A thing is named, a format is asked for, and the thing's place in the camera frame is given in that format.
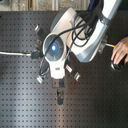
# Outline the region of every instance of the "cable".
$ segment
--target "cable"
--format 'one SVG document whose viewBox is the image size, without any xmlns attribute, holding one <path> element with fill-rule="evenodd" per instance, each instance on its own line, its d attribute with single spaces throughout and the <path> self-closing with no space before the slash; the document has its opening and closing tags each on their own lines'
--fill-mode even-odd
<svg viewBox="0 0 128 128">
<path fill-rule="evenodd" d="M 85 23 L 85 24 L 82 24 L 82 25 L 80 25 L 80 26 L 76 26 L 76 27 L 73 27 L 73 28 L 71 28 L 71 29 L 67 29 L 67 30 L 65 30 L 65 31 L 62 31 L 61 33 L 59 33 L 59 34 L 51 41 L 51 43 L 49 44 L 47 50 L 45 51 L 45 54 L 44 54 L 44 56 L 43 56 L 43 58 L 42 58 L 42 61 L 41 61 L 41 64 L 40 64 L 40 70 L 39 70 L 39 74 L 40 74 L 40 75 L 41 75 L 41 68 L 42 68 L 42 65 L 43 65 L 45 56 L 47 55 L 48 51 L 50 50 L 50 48 L 51 48 L 52 44 L 55 42 L 55 40 L 56 40 L 58 37 L 60 37 L 62 34 L 67 33 L 67 32 L 69 32 L 69 31 L 72 31 L 72 30 L 75 30 L 75 29 L 78 29 L 78 28 L 81 28 L 81 27 L 83 27 L 83 26 L 85 26 L 85 25 L 86 25 L 86 23 Z"/>
<path fill-rule="evenodd" d="M 78 28 L 81 28 L 81 27 L 86 28 L 87 25 L 89 25 L 89 23 L 91 23 L 91 22 L 94 20 L 93 18 L 92 18 L 88 23 L 82 24 L 82 25 L 80 25 L 80 26 L 73 27 L 73 28 L 71 28 L 71 29 L 67 29 L 67 30 L 65 30 L 65 31 L 63 31 L 63 32 L 61 32 L 61 33 L 59 33 L 59 34 L 52 40 L 52 42 L 49 44 L 47 50 L 45 51 L 45 55 L 44 55 L 43 58 L 42 58 L 42 61 L 41 61 L 41 64 L 40 64 L 39 74 L 41 74 L 41 68 L 42 68 L 42 65 L 43 65 L 43 62 L 44 62 L 44 58 L 46 57 L 46 55 L 47 55 L 48 51 L 50 50 L 50 48 L 51 48 L 52 44 L 54 43 L 54 41 L 55 41 L 58 37 L 60 37 L 62 34 L 64 34 L 64 33 L 67 33 L 67 32 L 69 32 L 69 31 L 72 31 L 72 30 L 75 30 L 75 29 L 78 29 Z M 68 55 L 69 55 L 69 53 L 70 53 L 70 51 L 71 51 L 71 48 L 72 48 L 72 45 L 74 44 L 75 39 L 79 36 L 79 34 L 80 34 L 82 31 L 78 32 L 78 34 L 76 35 L 76 37 L 73 39 L 73 41 L 72 41 L 72 43 L 71 43 L 71 45 L 70 45 L 70 47 L 69 47 L 68 53 L 67 53 L 67 55 L 66 55 L 66 58 L 65 58 L 65 64 L 66 64 L 66 60 L 67 60 L 67 58 L 68 58 Z"/>
<path fill-rule="evenodd" d="M 3 55 L 17 55 L 17 56 L 31 56 L 30 53 L 11 53 L 11 52 L 0 52 Z"/>
</svg>

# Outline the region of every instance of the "white robot link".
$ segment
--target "white robot link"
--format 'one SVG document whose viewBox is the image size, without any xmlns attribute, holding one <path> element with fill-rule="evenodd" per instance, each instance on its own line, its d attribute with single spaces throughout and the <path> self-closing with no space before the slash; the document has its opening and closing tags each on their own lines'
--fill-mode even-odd
<svg viewBox="0 0 128 128">
<path fill-rule="evenodd" d="M 52 78 L 65 76 L 70 51 L 80 62 L 90 62 L 95 57 L 120 3 L 121 0 L 100 0 L 94 11 L 81 13 L 84 17 L 71 7 L 57 14 L 42 47 Z"/>
</svg>

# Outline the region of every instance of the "perforated metal table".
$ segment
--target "perforated metal table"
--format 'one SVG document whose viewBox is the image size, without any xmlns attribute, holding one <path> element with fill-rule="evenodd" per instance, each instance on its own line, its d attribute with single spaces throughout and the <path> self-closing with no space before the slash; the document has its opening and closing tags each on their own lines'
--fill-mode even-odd
<svg viewBox="0 0 128 128">
<path fill-rule="evenodd" d="M 0 12 L 0 51 L 31 52 L 38 36 L 36 24 L 49 33 L 57 12 Z M 107 31 L 108 43 L 128 35 L 128 12 L 118 11 Z M 127 128 L 128 66 L 110 66 L 112 48 L 105 47 L 90 63 L 72 62 L 81 74 L 69 74 L 64 105 L 56 103 L 50 75 L 36 81 L 40 60 L 0 55 L 0 128 Z"/>
</svg>

